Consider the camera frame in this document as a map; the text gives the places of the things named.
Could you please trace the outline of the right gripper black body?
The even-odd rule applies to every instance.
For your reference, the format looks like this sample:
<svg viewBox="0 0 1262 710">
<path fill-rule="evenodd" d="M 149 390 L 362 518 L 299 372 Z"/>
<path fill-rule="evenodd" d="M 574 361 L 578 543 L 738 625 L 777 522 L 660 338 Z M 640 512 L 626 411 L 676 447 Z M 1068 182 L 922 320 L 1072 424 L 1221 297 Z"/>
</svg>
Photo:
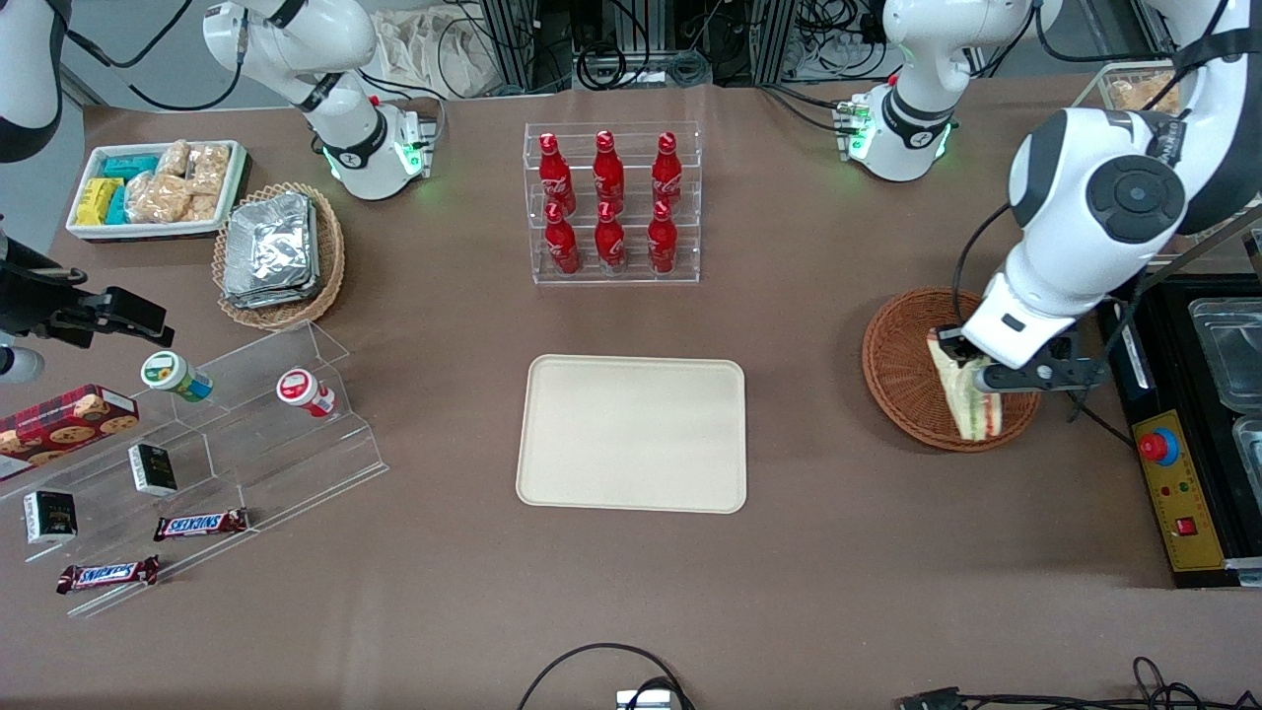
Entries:
<svg viewBox="0 0 1262 710">
<path fill-rule="evenodd" d="M 45 269 L 63 269 L 18 240 L 1 240 L 1 328 L 6 335 L 61 340 L 68 346 L 91 346 L 93 332 L 57 323 L 59 311 L 80 315 L 80 301 L 87 293 L 77 288 L 45 282 Z"/>
</svg>

